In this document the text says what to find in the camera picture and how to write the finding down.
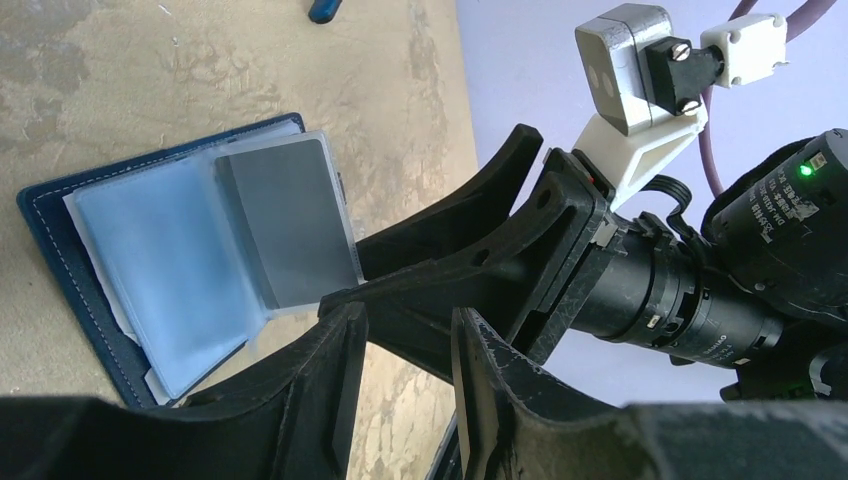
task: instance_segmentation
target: concrete floor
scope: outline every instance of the concrete floor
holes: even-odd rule
[[[0,392],[117,400],[17,211],[28,185],[290,111],[327,131],[359,236],[474,173],[453,2],[346,2],[325,26],[310,3],[0,3]],[[260,354],[314,321],[272,322]],[[369,345],[350,478],[422,478],[453,403]]]

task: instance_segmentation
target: purple cable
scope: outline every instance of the purple cable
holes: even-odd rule
[[[756,3],[757,0],[742,0],[739,2],[739,5],[736,6],[736,9],[733,10],[730,20],[747,15]],[[812,27],[813,24],[815,24],[818,19],[821,18],[822,15],[824,15],[835,3],[836,0],[807,0],[804,2],[803,5],[798,7],[797,10],[786,17],[786,41],[789,42],[794,40],[798,35],[807,31],[807,29]],[[704,107],[706,107],[707,113],[709,113],[710,110],[712,90],[713,87],[708,87],[703,93]],[[712,190],[713,196],[717,197],[724,191],[724,187],[721,185],[721,179],[718,176],[715,159],[713,158],[713,147],[710,139],[710,123],[712,122],[707,121],[707,124],[704,126],[704,131],[698,135],[698,147],[701,151],[701,163],[704,166],[704,174],[707,177],[707,183],[710,184],[710,190]]]
[[[791,42],[798,35],[812,27],[822,15],[830,10],[836,0],[807,0],[786,17],[786,41]]]
[[[736,9],[733,10],[733,13],[730,14],[728,21],[747,15],[756,4],[757,0],[742,0],[739,2],[739,5],[736,6]],[[709,116],[710,102],[713,99],[713,87],[707,87],[702,96],[704,97],[704,107],[707,109],[707,114]],[[700,133],[700,135],[698,135],[698,148],[701,150],[701,164],[704,166],[704,174],[707,176],[707,183],[710,185],[710,190],[713,192],[713,196],[717,197],[724,191],[724,187],[721,185],[721,178],[718,176],[715,159],[713,158],[712,138],[710,137],[711,123],[711,121],[707,120],[707,124],[704,125],[704,130]]]

